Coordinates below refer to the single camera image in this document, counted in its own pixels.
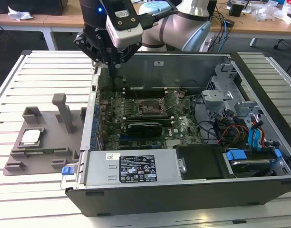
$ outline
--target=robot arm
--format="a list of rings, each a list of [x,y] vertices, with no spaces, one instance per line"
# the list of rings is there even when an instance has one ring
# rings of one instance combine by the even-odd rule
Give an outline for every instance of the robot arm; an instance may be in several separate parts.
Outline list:
[[[145,29],[178,12],[167,1],[169,11],[137,15],[130,0],[80,0],[85,24],[74,44],[96,63],[125,63],[141,47]]]

